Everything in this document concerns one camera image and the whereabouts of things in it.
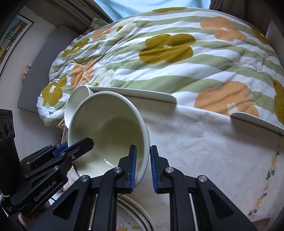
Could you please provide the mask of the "white duck plate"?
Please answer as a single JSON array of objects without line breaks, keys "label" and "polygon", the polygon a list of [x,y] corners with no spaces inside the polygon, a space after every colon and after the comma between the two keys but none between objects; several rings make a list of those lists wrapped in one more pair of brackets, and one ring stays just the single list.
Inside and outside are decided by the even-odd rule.
[{"label": "white duck plate", "polygon": [[132,198],[118,197],[116,230],[157,230],[147,211]]}]

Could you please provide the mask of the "cream round bowl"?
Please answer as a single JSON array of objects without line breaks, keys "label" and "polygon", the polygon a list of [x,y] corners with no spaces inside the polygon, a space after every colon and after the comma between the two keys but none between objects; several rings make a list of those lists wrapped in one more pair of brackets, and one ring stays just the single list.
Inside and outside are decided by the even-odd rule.
[{"label": "cream round bowl", "polygon": [[76,108],[68,128],[68,145],[91,138],[93,148],[73,162],[79,176],[98,177],[117,167],[137,148],[135,185],[145,175],[150,155],[150,137],[146,124],[134,104],[115,92],[98,92]]}]

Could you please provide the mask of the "small white cup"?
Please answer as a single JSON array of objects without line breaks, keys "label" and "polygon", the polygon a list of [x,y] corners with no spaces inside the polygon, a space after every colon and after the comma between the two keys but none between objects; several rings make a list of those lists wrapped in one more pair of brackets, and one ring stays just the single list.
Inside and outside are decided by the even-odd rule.
[{"label": "small white cup", "polygon": [[90,90],[87,86],[79,86],[71,93],[64,110],[64,122],[67,128],[69,128],[73,114],[80,103],[92,94],[93,91]]}]

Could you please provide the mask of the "cream patterned tablecloth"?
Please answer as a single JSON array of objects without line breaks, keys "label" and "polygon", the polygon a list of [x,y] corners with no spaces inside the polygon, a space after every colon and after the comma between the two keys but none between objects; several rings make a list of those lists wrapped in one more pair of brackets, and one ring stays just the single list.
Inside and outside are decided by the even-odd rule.
[{"label": "cream patterned tablecloth", "polygon": [[170,166],[207,176],[259,230],[283,209],[283,137],[225,115],[131,98]]}]

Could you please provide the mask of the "white tray edge right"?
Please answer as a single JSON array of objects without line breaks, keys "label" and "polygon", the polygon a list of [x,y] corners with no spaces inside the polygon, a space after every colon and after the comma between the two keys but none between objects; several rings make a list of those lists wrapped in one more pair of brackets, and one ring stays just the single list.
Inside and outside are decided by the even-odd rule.
[{"label": "white tray edge right", "polygon": [[245,121],[247,123],[259,126],[261,128],[264,128],[266,130],[272,131],[278,135],[284,136],[284,129],[280,128],[279,126],[272,124],[270,122],[267,122],[265,120],[262,120],[259,117],[256,117],[254,115],[245,113],[245,112],[235,112],[230,115],[230,117]]}]

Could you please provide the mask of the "white tray edge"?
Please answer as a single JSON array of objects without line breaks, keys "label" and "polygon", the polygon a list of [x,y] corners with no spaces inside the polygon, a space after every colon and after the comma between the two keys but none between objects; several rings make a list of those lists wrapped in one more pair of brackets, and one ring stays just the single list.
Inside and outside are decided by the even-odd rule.
[{"label": "white tray edge", "polygon": [[142,98],[148,100],[162,101],[165,103],[177,103],[177,99],[170,94],[163,92],[154,92],[150,90],[137,90],[131,88],[116,88],[116,87],[92,87],[88,86],[88,88],[93,92],[115,92],[119,93],[125,97],[134,97],[134,98]]},{"label": "white tray edge", "polygon": [[266,130],[272,131],[278,135],[284,136],[284,129],[280,128],[279,126],[272,124],[270,122],[267,122],[265,120],[262,120],[259,117],[256,117],[254,115],[245,113],[245,112],[235,112],[230,115],[230,117],[245,121],[247,123],[259,126],[261,128],[264,128]]}]

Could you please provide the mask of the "white tray edge left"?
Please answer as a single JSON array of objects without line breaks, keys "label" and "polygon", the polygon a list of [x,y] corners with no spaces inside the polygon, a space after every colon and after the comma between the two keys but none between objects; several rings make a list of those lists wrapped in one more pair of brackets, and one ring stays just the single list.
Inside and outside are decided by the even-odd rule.
[{"label": "white tray edge left", "polygon": [[134,98],[142,98],[148,100],[162,101],[165,103],[177,103],[177,99],[170,94],[163,92],[154,92],[150,90],[137,90],[131,88],[116,88],[116,87],[92,87],[88,86],[88,88],[93,92],[115,92],[119,93],[125,97],[134,97]]}]

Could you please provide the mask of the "brown curtain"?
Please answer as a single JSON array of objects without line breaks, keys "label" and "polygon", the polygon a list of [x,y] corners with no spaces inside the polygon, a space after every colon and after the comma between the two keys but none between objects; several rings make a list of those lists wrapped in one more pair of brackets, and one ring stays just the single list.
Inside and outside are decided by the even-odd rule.
[{"label": "brown curtain", "polygon": [[113,20],[95,1],[51,1],[59,10],[67,26],[77,32],[85,32],[93,19],[99,20],[99,28]]}]

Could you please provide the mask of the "floral quilt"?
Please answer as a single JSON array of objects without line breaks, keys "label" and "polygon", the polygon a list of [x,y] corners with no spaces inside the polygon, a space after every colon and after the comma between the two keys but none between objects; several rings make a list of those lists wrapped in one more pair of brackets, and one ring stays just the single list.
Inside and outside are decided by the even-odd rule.
[{"label": "floral quilt", "polygon": [[226,116],[244,112],[283,127],[283,68],[265,35],[234,16],[164,8],[106,24],[94,19],[51,64],[38,98],[46,126],[64,127],[79,86],[173,95]]}]

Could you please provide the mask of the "light blue curtain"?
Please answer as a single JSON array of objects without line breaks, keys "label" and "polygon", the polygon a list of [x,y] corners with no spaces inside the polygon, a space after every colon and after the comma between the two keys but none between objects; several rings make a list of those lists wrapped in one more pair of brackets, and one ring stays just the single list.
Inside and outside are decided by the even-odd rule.
[{"label": "light blue curtain", "polygon": [[194,7],[208,9],[210,0],[95,0],[104,12],[113,20],[171,7]]}]

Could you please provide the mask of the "framed wall picture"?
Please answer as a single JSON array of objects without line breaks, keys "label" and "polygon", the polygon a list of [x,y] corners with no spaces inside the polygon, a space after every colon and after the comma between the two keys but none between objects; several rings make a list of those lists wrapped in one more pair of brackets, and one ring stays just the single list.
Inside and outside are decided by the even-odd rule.
[{"label": "framed wall picture", "polygon": [[29,28],[34,24],[33,21],[26,18],[21,14],[17,14],[12,20],[3,37],[1,38],[1,67],[0,73],[3,69],[13,52],[14,48],[22,38],[22,36],[29,30]]}]

